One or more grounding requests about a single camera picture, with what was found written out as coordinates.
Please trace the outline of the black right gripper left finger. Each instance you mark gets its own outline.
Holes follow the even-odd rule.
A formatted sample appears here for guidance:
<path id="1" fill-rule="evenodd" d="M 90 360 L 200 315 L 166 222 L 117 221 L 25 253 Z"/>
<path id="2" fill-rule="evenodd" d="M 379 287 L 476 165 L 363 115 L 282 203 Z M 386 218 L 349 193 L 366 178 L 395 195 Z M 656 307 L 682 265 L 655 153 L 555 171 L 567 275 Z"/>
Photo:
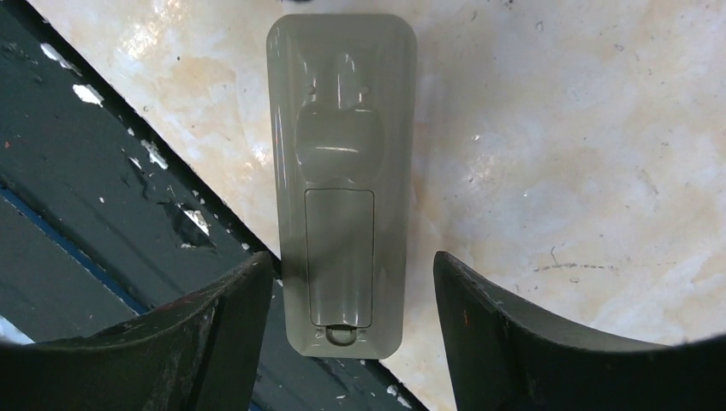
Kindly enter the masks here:
<path id="1" fill-rule="evenodd" d="M 1 347 L 4 410 L 245 410 L 271 304 L 266 252 L 90 337 Z"/>

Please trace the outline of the grey battery cover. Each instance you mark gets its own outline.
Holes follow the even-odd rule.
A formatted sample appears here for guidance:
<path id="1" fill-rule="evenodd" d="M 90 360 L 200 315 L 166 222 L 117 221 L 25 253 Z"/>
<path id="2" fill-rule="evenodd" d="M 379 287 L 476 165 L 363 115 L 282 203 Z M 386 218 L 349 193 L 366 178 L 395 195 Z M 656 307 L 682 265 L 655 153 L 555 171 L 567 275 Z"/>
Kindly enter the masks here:
<path id="1" fill-rule="evenodd" d="M 369 190 L 305 192 L 306 272 L 315 325 L 372 323 L 373 206 Z"/>

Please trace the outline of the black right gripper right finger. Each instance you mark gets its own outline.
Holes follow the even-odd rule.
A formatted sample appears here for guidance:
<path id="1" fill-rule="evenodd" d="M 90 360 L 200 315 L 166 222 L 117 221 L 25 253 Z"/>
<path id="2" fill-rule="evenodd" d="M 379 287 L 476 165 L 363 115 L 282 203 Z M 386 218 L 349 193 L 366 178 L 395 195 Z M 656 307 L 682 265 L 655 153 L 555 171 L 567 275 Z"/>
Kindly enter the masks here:
<path id="1" fill-rule="evenodd" d="M 725 338 L 664 346 L 554 314 L 445 251 L 433 277 L 460 410 L 722 410 Z"/>

